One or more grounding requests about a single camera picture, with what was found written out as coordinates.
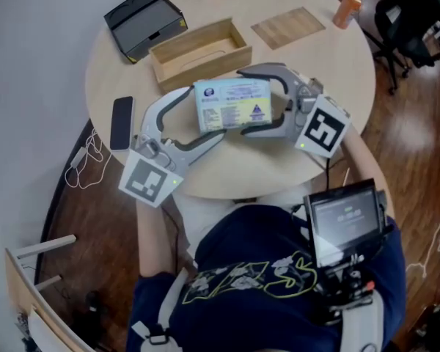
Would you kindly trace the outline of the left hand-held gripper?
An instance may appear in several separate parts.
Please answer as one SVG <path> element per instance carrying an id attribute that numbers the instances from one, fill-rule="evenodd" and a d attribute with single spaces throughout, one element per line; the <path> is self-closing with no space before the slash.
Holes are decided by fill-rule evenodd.
<path id="1" fill-rule="evenodd" d="M 185 100 L 193 88 L 175 89 L 152 103 L 129 150 L 119 190 L 153 208 L 173 193 L 184 181 L 188 167 L 220 143 L 227 132 L 211 131 L 187 144 L 161 138 L 164 115 Z"/>

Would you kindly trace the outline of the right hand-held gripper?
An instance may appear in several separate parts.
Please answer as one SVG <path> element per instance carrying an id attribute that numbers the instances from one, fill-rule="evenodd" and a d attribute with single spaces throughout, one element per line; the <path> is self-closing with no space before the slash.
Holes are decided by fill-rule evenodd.
<path id="1" fill-rule="evenodd" d="M 296 75 L 284 63 L 265 62 L 236 71 L 244 78 L 276 80 L 291 96 L 290 110 L 265 125 L 244 128 L 242 136 L 250 138 L 287 137 L 294 147 L 331 158 L 339 147 L 351 122 L 350 114 L 323 90 L 315 78 Z"/>

